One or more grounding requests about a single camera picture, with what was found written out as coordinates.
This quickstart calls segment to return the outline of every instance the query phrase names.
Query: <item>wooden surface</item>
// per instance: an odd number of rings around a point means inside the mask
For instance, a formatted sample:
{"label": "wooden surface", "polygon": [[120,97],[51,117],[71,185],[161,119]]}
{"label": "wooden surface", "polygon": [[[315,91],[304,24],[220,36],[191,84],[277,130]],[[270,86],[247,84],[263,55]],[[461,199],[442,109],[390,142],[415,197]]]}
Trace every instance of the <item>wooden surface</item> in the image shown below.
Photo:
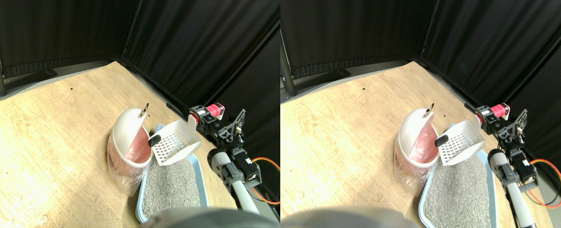
{"label": "wooden surface", "polygon": [[[378,206],[420,225],[419,198],[396,178],[396,135],[410,111],[434,103],[433,125],[444,132],[472,114],[417,65],[352,80],[280,106],[281,216],[328,206]],[[485,152],[497,141],[486,135]],[[496,178],[499,222],[514,228]],[[533,190],[540,196],[538,189]],[[539,228],[552,227],[547,209],[530,203]]]}
{"label": "wooden surface", "polygon": [[[106,144],[117,117],[147,103],[148,131],[180,119],[116,62],[0,102],[0,227],[137,226],[137,196],[111,178]],[[235,208],[200,137],[209,204]]]}

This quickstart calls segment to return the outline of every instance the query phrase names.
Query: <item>white litter scoop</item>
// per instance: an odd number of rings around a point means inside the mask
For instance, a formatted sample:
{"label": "white litter scoop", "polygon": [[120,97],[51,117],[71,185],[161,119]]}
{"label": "white litter scoop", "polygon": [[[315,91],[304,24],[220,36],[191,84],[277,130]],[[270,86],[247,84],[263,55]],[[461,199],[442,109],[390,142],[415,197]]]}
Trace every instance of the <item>white litter scoop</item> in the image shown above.
{"label": "white litter scoop", "polygon": [[443,165],[456,165],[481,150],[485,146],[485,139],[480,129],[480,124],[464,120],[439,136],[435,145],[438,146]]}
{"label": "white litter scoop", "polygon": [[196,119],[188,115],[187,123],[177,120],[150,137],[149,143],[158,165],[171,165],[194,153],[202,144],[196,134]]}

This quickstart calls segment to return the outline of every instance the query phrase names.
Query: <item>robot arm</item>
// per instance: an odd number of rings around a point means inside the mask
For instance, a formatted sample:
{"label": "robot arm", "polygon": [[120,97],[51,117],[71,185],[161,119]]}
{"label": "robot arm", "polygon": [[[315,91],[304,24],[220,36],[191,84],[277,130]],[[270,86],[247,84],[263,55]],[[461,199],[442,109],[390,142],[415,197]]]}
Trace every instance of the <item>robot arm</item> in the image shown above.
{"label": "robot arm", "polygon": [[196,130],[217,148],[209,152],[207,160],[213,172],[223,181],[238,208],[259,214],[247,189],[261,184],[259,166],[248,158],[244,150],[244,109],[228,126],[220,119],[225,108],[221,104],[195,106],[190,113],[198,122]]}
{"label": "robot arm", "polygon": [[481,106],[477,109],[465,104],[466,108],[475,113],[481,123],[481,128],[488,135],[493,135],[500,145],[500,149],[489,152],[489,166],[502,183],[506,199],[510,203],[515,225],[518,228],[535,228],[536,223],[530,209],[525,204],[521,194],[537,186],[536,168],[530,165],[522,150],[525,145],[523,129],[527,124],[527,110],[523,110],[517,120],[505,126],[499,119],[508,119],[510,107],[498,104],[492,108]]}

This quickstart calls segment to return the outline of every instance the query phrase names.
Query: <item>litter box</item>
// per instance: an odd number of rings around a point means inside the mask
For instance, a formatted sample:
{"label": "litter box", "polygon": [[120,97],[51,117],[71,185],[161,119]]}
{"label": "litter box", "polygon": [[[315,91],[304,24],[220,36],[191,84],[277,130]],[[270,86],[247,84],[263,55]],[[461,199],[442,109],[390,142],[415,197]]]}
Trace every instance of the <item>litter box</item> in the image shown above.
{"label": "litter box", "polygon": [[[162,124],[158,124],[156,128],[156,132],[161,130],[164,127]],[[196,187],[198,188],[198,195],[200,195],[200,206],[201,207],[209,207],[209,199],[206,196],[206,186],[204,185],[204,176],[202,176],[202,167],[200,166],[200,161],[195,154],[190,154],[187,156],[187,159],[191,162],[191,165],[194,167],[194,172],[196,174]],[[137,209],[135,209],[135,214],[137,215],[137,220],[139,222],[144,223],[147,221],[147,218],[143,214],[143,197],[145,192],[145,183],[147,181],[147,174],[149,170],[145,171],[145,175],[143,176],[143,180],[141,181],[141,186],[139,187],[139,199],[137,200]]]}
{"label": "litter box", "polygon": [[[498,208],[497,208],[497,199],[495,198],[495,177],[494,173],[491,171],[489,167],[489,162],[487,161],[487,154],[480,150],[476,153],[481,160],[483,160],[483,164],[485,166],[485,170],[487,171],[487,192],[489,193],[489,221],[491,222],[491,228],[499,228],[498,224]],[[430,187],[430,181],[434,177],[434,169],[430,172],[430,176],[428,176],[428,181],[426,181],[426,185],[424,186],[424,192],[422,193],[422,198],[419,200],[418,206],[418,213],[419,219],[422,221],[424,226],[427,228],[434,228],[432,223],[426,218],[424,214],[424,202],[426,202],[426,194],[428,193],[428,188]]]}

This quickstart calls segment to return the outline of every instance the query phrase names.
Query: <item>gray cat litter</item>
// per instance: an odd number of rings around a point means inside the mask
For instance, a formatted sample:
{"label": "gray cat litter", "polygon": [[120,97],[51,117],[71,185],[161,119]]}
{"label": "gray cat litter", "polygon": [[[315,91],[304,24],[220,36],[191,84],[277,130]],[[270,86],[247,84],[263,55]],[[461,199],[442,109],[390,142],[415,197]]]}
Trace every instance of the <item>gray cat litter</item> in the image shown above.
{"label": "gray cat litter", "polygon": [[199,207],[196,173],[189,159],[161,167],[152,162],[143,193],[143,214],[149,219],[157,211],[173,207]]}
{"label": "gray cat litter", "polygon": [[435,228],[489,228],[487,171],[480,157],[456,165],[437,163],[424,202]]}

